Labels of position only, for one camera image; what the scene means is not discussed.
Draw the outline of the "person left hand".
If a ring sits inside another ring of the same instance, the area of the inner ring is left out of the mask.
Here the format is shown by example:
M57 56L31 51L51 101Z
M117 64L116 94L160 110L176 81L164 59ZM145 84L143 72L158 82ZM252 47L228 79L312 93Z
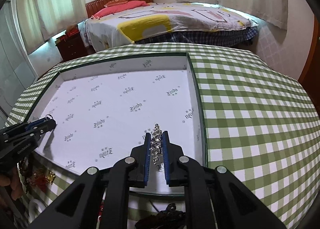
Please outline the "person left hand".
M17 167L13 167L8 175L1 175L1 186L11 188L12 200L17 200L23 195L23 187Z

